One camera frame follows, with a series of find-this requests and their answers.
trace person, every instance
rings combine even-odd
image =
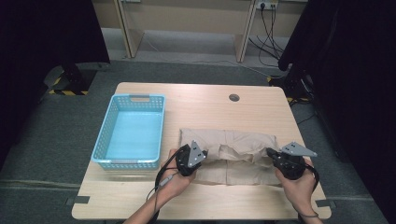
[[[175,154],[176,151],[176,149],[171,149],[168,158]],[[312,165],[311,161],[305,160],[305,162]],[[167,202],[180,195],[189,186],[192,180],[194,180],[196,175],[196,171],[190,176],[178,174],[175,159],[168,164],[168,168],[169,169],[163,173],[163,179],[170,175],[172,179],[159,190],[155,191],[136,212],[123,222],[123,224],[148,223],[153,215]],[[291,202],[294,209],[300,214],[304,222],[306,224],[322,223],[311,205],[312,189],[315,185],[315,178],[312,173],[305,170],[303,176],[298,180],[288,180],[276,168],[276,177],[280,180],[285,190],[286,197]]]

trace folded garment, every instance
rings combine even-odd
[[[207,158],[195,177],[196,183],[226,185],[277,185],[268,147],[278,149],[276,137],[235,130],[181,129],[180,146],[195,140]]]

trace light blue plastic basket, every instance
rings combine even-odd
[[[91,160],[104,170],[157,169],[164,108],[162,94],[113,95]]]

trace black cable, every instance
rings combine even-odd
[[[313,115],[311,115],[309,118],[303,119],[303,120],[297,122],[297,125],[299,125],[299,124],[301,124],[301,123],[303,123],[303,122],[305,122],[305,121],[307,121],[307,120],[309,120],[309,119],[312,119],[312,118],[313,118],[314,116],[316,116],[316,115],[317,115],[317,114],[313,114]]]
[[[275,21],[276,21],[276,8],[275,8],[275,7],[273,7],[273,11],[274,11],[274,22],[273,22],[273,26],[274,26]],[[284,50],[283,50],[283,49],[276,43],[276,41],[274,40],[274,32],[272,32],[272,39],[273,39],[273,41],[274,41],[274,44],[278,47],[278,51],[283,52]]]
[[[256,45],[256,47],[258,47],[259,49],[264,50],[265,52],[267,52],[268,54],[273,56],[275,59],[279,60],[279,58],[280,58],[280,54],[279,53],[283,53],[283,49],[274,40],[274,24],[275,24],[275,21],[276,21],[276,9],[275,9],[274,6],[271,6],[271,30],[268,32],[268,28],[267,28],[267,25],[266,25],[266,22],[265,22],[265,19],[264,19],[264,16],[263,16],[263,8],[262,8],[262,23],[264,24],[264,29],[265,29],[265,33],[267,34],[267,37],[265,38],[264,41],[261,41],[259,39],[259,37],[257,36],[259,41],[262,42],[262,46],[259,48]],[[267,40],[270,41],[272,47],[267,45]],[[274,51],[274,53],[270,53],[268,50],[265,50],[263,48],[264,46],[267,47],[267,48],[272,49]],[[262,52],[260,51],[259,52],[259,60],[260,60],[260,62],[262,64],[264,64],[264,65],[268,65],[268,64],[265,64],[265,63],[262,62],[261,54],[262,54]]]
[[[318,173],[317,169],[315,169],[315,168],[314,168],[313,166],[311,166],[311,165],[306,164],[306,165],[305,165],[305,168],[308,169],[309,171],[311,171],[312,174],[314,174],[314,177],[315,177],[315,185],[314,185],[314,188],[312,189],[312,192],[314,192],[315,189],[316,189],[317,186],[318,186],[318,183],[319,183],[319,173]]]
[[[271,44],[273,46],[274,54],[276,55],[276,58],[279,59],[280,57],[279,57],[279,54],[277,53],[277,50],[276,50],[275,44],[274,44],[274,23],[275,23],[274,8],[273,8],[273,6],[271,6],[271,30],[270,30],[269,36],[270,36]]]
[[[251,38],[248,39],[250,41],[250,43],[252,43],[254,46],[256,46],[256,48],[265,51],[266,53],[270,54],[271,56],[273,56],[274,58],[276,57],[273,53],[271,53],[270,51],[264,49],[263,47],[258,46],[256,43],[253,42],[253,40]]]
[[[296,105],[296,104],[300,104],[300,105],[309,105],[309,104],[311,104],[311,101],[310,101],[310,100],[305,100],[305,99],[302,99],[302,98],[297,98],[297,99],[292,99],[292,100],[289,102],[289,106],[290,106],[290,107],[292,107],[292,106],[294,106],[294,105]]]
[[[173,178],[173,176],[174,175],[177,175],[179,173],[179,171],[177,171],[176,173],[174,173],[174,174],[172,174],[172,175],[169,175],[167,178],[165,178],[165,182],[161,182],[159,185],[157,185],[156,187],[154,187],[150,192],[152,192],[154,189],[158,189],[159,187],[162,187],[162,186],[164,186],[170,179],[172,179]],[[155,194],[155,201],[154,201],[154,211],[153,211],[153,213],[152,214],[154,214],[153,216],[155,216],[155,210],[157,209],[157,201],[158,201],[158,192],[157,192],[157,194]]]
[[[151,194],[151,192],[152,192],[153,190],[157,190],[157,188],[158,188],[158,186],[152,188],[152,190],[148,193],[148,196],[146,197],[146,201],[149,199],[149,195]]]
[[[305,165],[305,168],[308,169],[309,171],[311,171],[312,174],[314,174],[315,184],[314,184],[314,187],[312,188],[312,192],[314,192],[315,189],[316,189],[317,186],[318,186],[318,183],[319,183],[319,173],[318,173],[317,169],[315,169],[313,166],[311,166],[311,165],[309,165],[309,164],[306,164],[306,165]],[[298,214],[298,220],[299,220],[301,223],[305,224],[305,222],[304,222],[304,220],[303,220],[303,216],[300,214],[299,211],[297,211],[297,214]]]
[[[161,178],[163,177],[163,173],[165,173],[166,170],[168,169],[175,169],[175,168],[168,168],[169,163],[172,161],[172,159],[176,156],[176,154],[182,149],[179,148],[169,159],[168,161],[163,165],[163,167],[161,168],[161,170],[158,172],[157,177],[155,178],[155,184],[154,184],[154,189],[155,191],[157,191],[157,189],[160,186],[160,181]],[[155,209],[156,209],[156,205],[157,205],[157,198],[155,199],[155,204],[154,204],[154,213],[155,213]],[[155,221],[157,221],[158,215],[160,214],[160,210],[157,211],[157,213],[155,213],[151,220],[148,222],[148,224],[153,224],[155,223]]]

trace wall socket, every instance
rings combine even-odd
[[[262,3],[265,4],[264,10],[273,10],[277,8],[279,1],[277,0],[259,0],[257,1],[256,8],[262,10]]]

